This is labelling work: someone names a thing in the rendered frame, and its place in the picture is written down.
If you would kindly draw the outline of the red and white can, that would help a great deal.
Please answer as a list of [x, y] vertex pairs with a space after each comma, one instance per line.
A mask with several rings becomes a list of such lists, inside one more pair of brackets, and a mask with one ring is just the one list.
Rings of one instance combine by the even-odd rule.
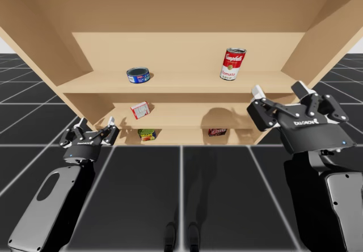
[[245, 49], [227, 48], [223, 59], [220, 77], [227, 81], [235, 80], [245, 55]]

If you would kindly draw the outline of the green and blue rectangular can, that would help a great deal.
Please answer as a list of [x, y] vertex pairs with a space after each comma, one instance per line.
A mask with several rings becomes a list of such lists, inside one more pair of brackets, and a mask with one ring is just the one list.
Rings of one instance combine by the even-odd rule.
[[154, 129], [139, 129], [138, 135], [142, 141], [155, 140], [157, 137], [156, 131]]

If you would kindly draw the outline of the blue flat can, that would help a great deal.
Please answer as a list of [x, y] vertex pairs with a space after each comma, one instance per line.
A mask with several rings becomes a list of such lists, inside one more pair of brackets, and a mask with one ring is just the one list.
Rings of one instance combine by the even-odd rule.
[[150, 72], [144, 67], [131, 68], [126, 71], [126, 74], [131, 83], [144, 83], [150, 79]]

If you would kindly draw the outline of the pale wooden shelf unit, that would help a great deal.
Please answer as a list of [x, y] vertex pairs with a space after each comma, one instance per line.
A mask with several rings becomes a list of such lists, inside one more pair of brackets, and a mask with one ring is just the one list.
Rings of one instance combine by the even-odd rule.
[[[257, 144], [252, 88], [295, 102], [294, 82], [315, 86], [363, 37], [363, 0], [0, 0], [0, 37], [91, 129], [114, 117], [119, 145], [141, 128], [157, 144]], [[227, 48], [246, 50], [233, 81]], [[128, 80], [138, 67], [147, 82]]]

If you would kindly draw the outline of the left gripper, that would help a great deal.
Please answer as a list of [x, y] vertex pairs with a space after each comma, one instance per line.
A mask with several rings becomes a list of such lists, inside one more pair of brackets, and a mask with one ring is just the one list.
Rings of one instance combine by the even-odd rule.
[[63, 132], [59, 145], [68, 147], [63, 156], [65, 162], [76, 164], [96, 162], [101, 145], [114, 145], [120, 131], [115, 125], [114, 117], [109, 118], [108, 124], [104, 128], [95, 132], [86, 132], [84, 137], [87, 122], [88, 120], [82, 117], [79, 123], [66, 128]]

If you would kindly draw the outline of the red and white carton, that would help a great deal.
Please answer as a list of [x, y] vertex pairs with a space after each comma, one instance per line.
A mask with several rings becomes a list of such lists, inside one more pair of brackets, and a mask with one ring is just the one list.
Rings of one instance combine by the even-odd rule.
[[140, 119], [150, 113], [148, 102], [142, 102], [137, 105], [131, 106], [130, 108], [136, 119]]

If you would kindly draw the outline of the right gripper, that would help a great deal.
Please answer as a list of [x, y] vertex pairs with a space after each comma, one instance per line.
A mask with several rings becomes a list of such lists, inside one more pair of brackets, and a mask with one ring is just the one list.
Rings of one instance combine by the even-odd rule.
[[306, 106], [306, 115], [293, 112], [288, 106], [269, 100], [259, 85], [252, 89], [253, 99], [247, 112], [259, 131], [278, 128], [283, 146], [289, 153], [338, 150], [356, 146], [341, 127], [349, 120], [340, 103], [331, 95], [319, 95], [302, 81], [291, 86]]

